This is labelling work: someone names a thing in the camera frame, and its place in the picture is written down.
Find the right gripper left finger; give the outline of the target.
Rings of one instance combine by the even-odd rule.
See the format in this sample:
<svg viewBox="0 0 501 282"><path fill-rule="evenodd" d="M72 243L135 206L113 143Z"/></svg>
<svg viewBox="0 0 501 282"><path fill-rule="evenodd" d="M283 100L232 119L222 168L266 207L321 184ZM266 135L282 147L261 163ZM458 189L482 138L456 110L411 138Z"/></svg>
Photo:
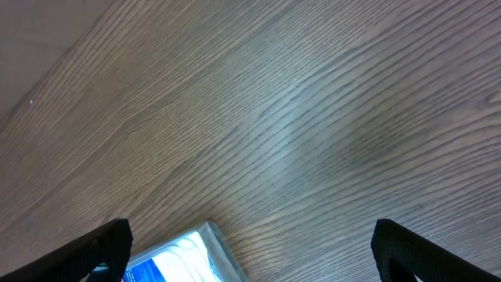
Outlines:
<svg viewBox="0 0 501 282"><path fill-rule="evenodd" d="M122 280L133 236L127 219L110 222L1 277L12 281Z"/></svg>

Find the clear plastic container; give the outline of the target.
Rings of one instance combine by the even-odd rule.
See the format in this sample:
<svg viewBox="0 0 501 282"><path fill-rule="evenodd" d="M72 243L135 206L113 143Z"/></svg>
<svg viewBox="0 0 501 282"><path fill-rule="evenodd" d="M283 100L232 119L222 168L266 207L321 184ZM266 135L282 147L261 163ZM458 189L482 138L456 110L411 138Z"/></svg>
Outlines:
<svg viewBox="0 0 501 282"><path fill-rule="evenodd" d="M184 233L187 233L189 231L197 231L202 236L203 242L206 244L208 248L208 252L212 262L215 264L218 271L224 278L223 282L248 281L247 276L243 271L243 268L236 260L236 257L232 253L232 250L229 247L228 243L226 242L224 235L214 222L204 221L199 225L185 231ZM149 251L155 247L160 246L161 244L153 246L145 251Z"/></svg>

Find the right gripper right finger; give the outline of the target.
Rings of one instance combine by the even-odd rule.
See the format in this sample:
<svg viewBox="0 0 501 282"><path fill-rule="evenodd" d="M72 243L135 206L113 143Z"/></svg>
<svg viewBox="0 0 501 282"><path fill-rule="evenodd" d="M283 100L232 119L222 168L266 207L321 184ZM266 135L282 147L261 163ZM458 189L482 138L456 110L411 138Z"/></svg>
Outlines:
<svg viewBox="0 0 501 282"><path fill-rule="evenodd" d="M390 219L379 219L371 249L383 282L500 282L476 267Z"/></svg>

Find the white medicine box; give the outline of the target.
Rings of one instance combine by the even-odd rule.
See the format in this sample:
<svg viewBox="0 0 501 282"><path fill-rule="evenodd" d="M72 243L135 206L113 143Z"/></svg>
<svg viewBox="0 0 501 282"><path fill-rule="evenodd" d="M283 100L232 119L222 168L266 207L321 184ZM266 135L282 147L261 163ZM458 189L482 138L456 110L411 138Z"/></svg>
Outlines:
<svg viewBox="0 0 501 282"><path fill-rule="evenodd" d="M223 282L197 231L189 231L132 258L124 282Z"/></svg>

